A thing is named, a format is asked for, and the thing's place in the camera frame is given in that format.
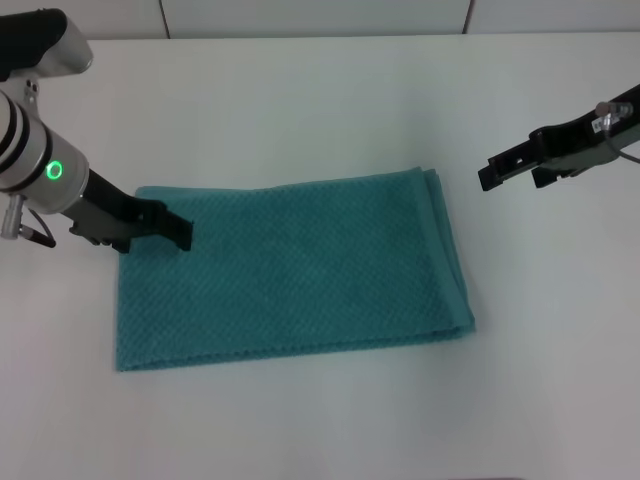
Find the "teal towel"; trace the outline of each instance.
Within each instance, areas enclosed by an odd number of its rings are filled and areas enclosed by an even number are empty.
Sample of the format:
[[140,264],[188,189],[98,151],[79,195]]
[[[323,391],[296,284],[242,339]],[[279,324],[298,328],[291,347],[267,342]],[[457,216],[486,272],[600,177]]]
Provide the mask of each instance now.
[[474,319],[435,171],[264,190],[143,187],[194,222],[120,256],[116,367],[459,338]]

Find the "label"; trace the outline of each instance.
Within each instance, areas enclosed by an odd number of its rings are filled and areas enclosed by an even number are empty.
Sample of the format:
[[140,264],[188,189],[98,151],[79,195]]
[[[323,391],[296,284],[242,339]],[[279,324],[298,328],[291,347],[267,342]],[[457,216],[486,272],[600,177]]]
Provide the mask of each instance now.
[[[620,121],[620,117],[611,118],[611,125],[614,123],[618,123]],[[604,119],[602,117],[596,118],[593,122],[591,122],[591,128],[593,128],[593,133],[600,133],[602,131],[602,121]]]

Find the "black band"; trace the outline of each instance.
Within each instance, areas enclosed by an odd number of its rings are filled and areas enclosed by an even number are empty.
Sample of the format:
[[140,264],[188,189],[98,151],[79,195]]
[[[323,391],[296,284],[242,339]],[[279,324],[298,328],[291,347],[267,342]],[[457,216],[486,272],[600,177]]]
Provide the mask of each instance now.
[[0,189],[0,192],[14,193],[19,192],[20,190],[24,190],[44,173],[45,168],[47,168],[47,165],[51,160],[51,154],[53,152],[53,142],[51,141],[51,133],[49,133],[49,129],[45,125],[42,125],[42,128],[44,128],[46,146],[44,148],[44,154],[42,155],[42,157],[40,157],[40,160],[38,160],[35,168],[23,181],[15,184],[13,187]]
[[24,151],[24,147],[27,146],[27,142],[29,141],[29,135],[31,133],[29,117],[20,105],[18,105],[18,111],[16,112],[16,115],[22,115],[22,133],[20,134],[20,140],[18,140],[18,144],[16,145],[15,150],[11,152],[6,160],[2,162],[2,165],[0,165],[0,174],[11,167],[11,165],[16,163],[16,160],[20,158],[20,155],[22,155],[22,152]]
[[[11,101],[9,97],[5,95],[7,102],[9,103],[9,128],[7,128],[7,133],[5,134],[2,141],[0,141],[0,155],[2,155],[9,145],[13,141],[13,137],[16,134],[16,128],[18,126],[18,116],[16,114],[16,107]],[[0,172],[3,172],[5,169],[0,165]]]

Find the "white wall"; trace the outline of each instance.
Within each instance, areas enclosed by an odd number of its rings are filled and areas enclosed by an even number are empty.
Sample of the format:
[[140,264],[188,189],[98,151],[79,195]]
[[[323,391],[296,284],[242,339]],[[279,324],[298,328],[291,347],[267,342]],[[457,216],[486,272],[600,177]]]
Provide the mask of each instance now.
[[[63,9],[89,38],[461,33],[469,0],[2,0]],[[640,30],[638,0],[477,0],[470,33]]]
[[164,0],[172,37],[461,33],[468,0]]
[[477,0],[469,33],[637,30],[638,0]]

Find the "textured fabric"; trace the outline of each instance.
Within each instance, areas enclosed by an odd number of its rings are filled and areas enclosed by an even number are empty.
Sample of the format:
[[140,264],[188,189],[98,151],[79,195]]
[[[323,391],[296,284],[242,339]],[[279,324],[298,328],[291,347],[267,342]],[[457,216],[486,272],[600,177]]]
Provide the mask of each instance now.
[[474,320],[434,171],[264,190],[144,187],[194,222],[120,257],[116,367],[433,342]]

